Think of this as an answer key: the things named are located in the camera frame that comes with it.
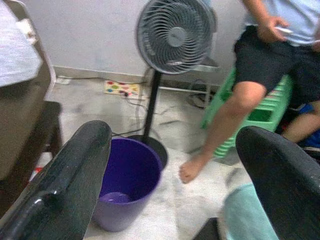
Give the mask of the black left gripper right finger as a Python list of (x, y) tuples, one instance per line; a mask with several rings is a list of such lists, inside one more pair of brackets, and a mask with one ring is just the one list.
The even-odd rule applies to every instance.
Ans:
[(297, 144), (257, 126), (236, 135), (238, 156), (279, 239), (320, 238), (320, 165)]

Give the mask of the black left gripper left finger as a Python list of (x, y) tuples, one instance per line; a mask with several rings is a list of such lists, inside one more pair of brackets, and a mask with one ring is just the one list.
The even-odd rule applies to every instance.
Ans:
[(111, 139), (106, 122), (84, 123), (2, 217), (1, 239), (83, 239), (101, 191)]

